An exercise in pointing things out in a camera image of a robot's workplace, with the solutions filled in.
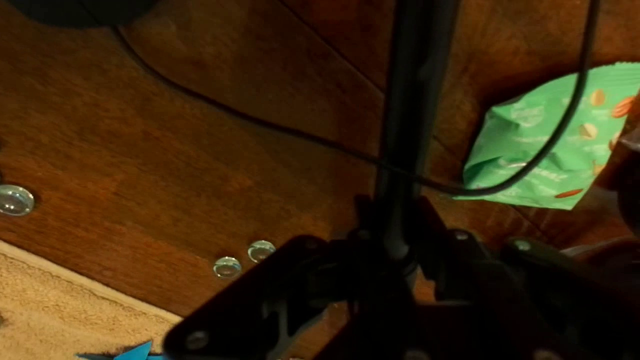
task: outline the green wrapper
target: green wrapper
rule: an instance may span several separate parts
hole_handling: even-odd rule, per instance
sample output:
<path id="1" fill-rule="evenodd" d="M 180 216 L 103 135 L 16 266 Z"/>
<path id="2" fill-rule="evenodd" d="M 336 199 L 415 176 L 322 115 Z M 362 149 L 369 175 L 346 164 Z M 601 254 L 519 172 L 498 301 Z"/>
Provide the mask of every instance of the green wrapper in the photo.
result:
<path id="1" fill-rule="evenodd" d="M 468 188 L 493 186 L 519 172 L 551 138 L 571 103 L 576 75 L 488 111 L 464 166 Z M 579 113 L 553 155 L 516 186 L 493 201 L 519 207 L 573 211 L 607 166 L 640 89 L 640 64 L 591 70 Z"/>

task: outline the black cable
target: black cable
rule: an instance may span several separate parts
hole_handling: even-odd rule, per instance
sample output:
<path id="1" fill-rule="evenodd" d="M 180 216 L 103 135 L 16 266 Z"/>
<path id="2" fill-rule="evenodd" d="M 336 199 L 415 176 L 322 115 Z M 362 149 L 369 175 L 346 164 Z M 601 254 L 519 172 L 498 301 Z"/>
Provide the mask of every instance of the black cable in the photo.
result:
<path id="1" fill-rule="evenodd" d="M 147 70 L 153 78 L 157 78 L 159 83 L 162 83 L 162 85 L 170 87 L 172 90 L 179 90 L 179 93 L 183 93 L 183 95 L 186 95 L 191 98 L 197 98 L 201 103 L 217 107 L 223 113 L 234 117 L 236 120 L 249 123 L 252 126 L 267 129 L 267 131 L 273 131 L 273 132 L 280 132 L 280 135 L 286 135 L 286 137 L 292 137 L 292 138 L 300 138 L 305 142 L 312 142 L 312 145 L 322 147 L 322 149 L 331 149 L 331 150 L 343 152 L 343 155 L 346 155 L 351 159 L 375 164 L 377 169 L 382 169 L 382 170 L 396 172 L 396 175 L 402 175 L 407 179 L 413 179 L 416 184 L 422 184 L 422 186 L 433 188 L 436 192 L 445 192 L 445 195 L 451 195 L 451 196 L 490 196 L 490 195 L 508 191 L 516 183 L 526 179 L 535 169 L 538 169 L 540 163 L 555 150 L 555 147 L 560 142 L 560 138 L 565 137 L 566 129 L 571 126 L 571 123 L 573 123 L 573 119 L 574 119 L 574 115 L 576 115 L 576 111 L 579 111 L 579 107 L 582 103 L 585 89 L 586 89 L 586 83 L 588 83 L 591 56 L 592 56 L 592 48 L 595 48 L 595 41 L 596 41 L 596 29 L 598 29 L 598 12 L 601 12 L 601 0 L 591 0 L 588 15 L 586 15 L 586 24 L 585 24 L 585 34 L 582 34 L 581 70 L 579 70 L 579 77 L 576 77 L 573 98 L 571 98 L 571 103 L 569 103 L 569 107 L 566 107 L 556 131 L 553 132 L 548 142 L 537 152 L 537 157 L 526 166 L 523 166 L 510 179 L 506 179 L 506 180 L 503 180 L 503 183 L 498 183 L 494 186 L 485 186 L 485 188 L 464 188 L 464 186 L 458 186 L 458 184 L 436 183 L 436 180 L 425 179 L 420 175 L 390 166 L 390 164 L 382 163 L 377 157 L 371 157 L 367 152 L 348 149 L 348 147 L 344 147 L 341 142 L 334 142 L 334 140 L 328 140 L 328 138 L 322 138 L 322 137 L 317 137 L 317 135 L 308 135 L 308 132 L 298 131 L 298 129 L 280 126 L 280 125 L 262 120 L 259 117 L 247 115 L 247 113 L 242 113 L 239 108 L 233 108 L 233 107 L 228 107 L 228 104 L 224 104 L 220 101 L 214 101 L 214 98 L 210 98 L 207 95 L 201 95 L 201 93 L 197 93 L 192 89 L 186 89 L 186 87 L 179 85 L 177 80 L 165 77 L 150 63 L 147 63 L 145 56 L 140 56 L 137 53 L 137 48 L 127 41 L 127 37 L 121 33 L 121 29 L 112 29 L 112 33 L 115 33 L 116 41 L 121 42 L 121 47 L 128 53 L 128 56 L 143 70 Z"/>

